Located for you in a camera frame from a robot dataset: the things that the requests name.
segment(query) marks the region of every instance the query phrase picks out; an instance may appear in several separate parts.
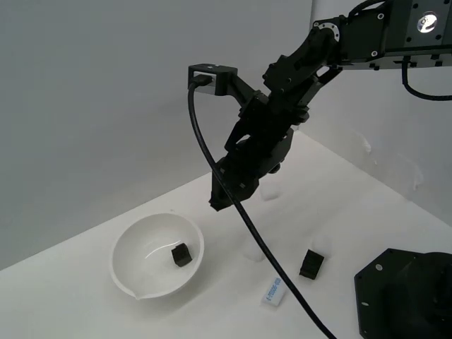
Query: white wall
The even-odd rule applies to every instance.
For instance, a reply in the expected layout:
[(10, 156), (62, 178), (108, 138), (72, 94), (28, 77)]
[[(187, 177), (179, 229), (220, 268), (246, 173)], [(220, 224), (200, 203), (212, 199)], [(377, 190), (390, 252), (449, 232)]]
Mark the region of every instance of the white wall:
[[(347, 15), (360, 2), (316, 0), (314, 19)], [(343, 72), (314, 99), (300, 130), (452, 225), (452, 102), (417, 99), (401, 78)], [(452, 94), (452, 68), (410, 70), (409, 78), (425, 93)]]
[[(3, 0), (0, 269), (206, 173), (187, 66), (236, 66), (262, 86), (310, 11), (299, 0)], [(197, 107), (220, 156), (239, 106), (199, 95)]]

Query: mounting plate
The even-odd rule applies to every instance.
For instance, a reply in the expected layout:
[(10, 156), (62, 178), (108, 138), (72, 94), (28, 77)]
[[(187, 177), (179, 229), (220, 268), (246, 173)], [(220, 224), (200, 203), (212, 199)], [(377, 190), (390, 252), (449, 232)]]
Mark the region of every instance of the mounting plate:
[[(444, 0), (412, 1), (410, 19), (408, 21), (405, 47), (440, 46), (447, 33), (451, 2)], [(428, 13), (437, 19), (436, 26), (431, 32), (422, 33), (418, 30), (418, 22)]]
[(387, 249), (355, 276), (359, 332), (364, 339), (395, 339), (384, 318), (382, 289), (415, 260), (416, 252)]

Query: robotic arm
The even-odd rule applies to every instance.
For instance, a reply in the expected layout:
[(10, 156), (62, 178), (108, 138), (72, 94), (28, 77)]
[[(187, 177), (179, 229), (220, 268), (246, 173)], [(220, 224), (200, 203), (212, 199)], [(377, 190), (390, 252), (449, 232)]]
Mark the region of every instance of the robotic arm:
[[(243, 201), (253, 195), (261, 177), (280, 169), (290, 150), (292, 125), (308, 120), (308, 104), (343, 70), (402, 69), (403, 84), (413, 95), (452, 100), (418, 93), (408, 85), (407, 76), (409, 68), (452, 66), (451, 52), (450, 0), (367, 0), (347, 18), (316, 21), (299, 49), (270, 64), (262, 76), (271, 91), (268, 97), (227, 66), (190, 66), (189, 83), (197, 75), (211, 76), (212, 83), (197, 91), (231, 95), (240, 104), (239, 121), (225, 145), (227, 155), (217, 166)], [(328, 70), (319, 76), (324, 66)], [(231, 205), (215, 177), (210, 205), (216, 210)]]

